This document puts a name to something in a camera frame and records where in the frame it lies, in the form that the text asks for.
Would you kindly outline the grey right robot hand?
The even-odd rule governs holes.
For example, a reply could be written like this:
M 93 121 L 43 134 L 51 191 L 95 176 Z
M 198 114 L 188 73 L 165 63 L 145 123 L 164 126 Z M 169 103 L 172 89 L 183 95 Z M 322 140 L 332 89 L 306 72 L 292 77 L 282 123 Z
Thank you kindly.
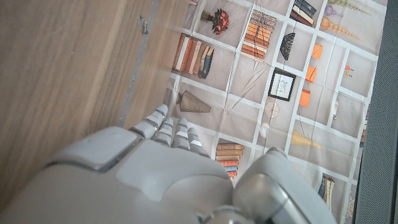
M 334 223 L 283 151 L 239 178 L 202 148 L 187 120 L 159 106 L 56 153 L 1 212 L 2 223 Z

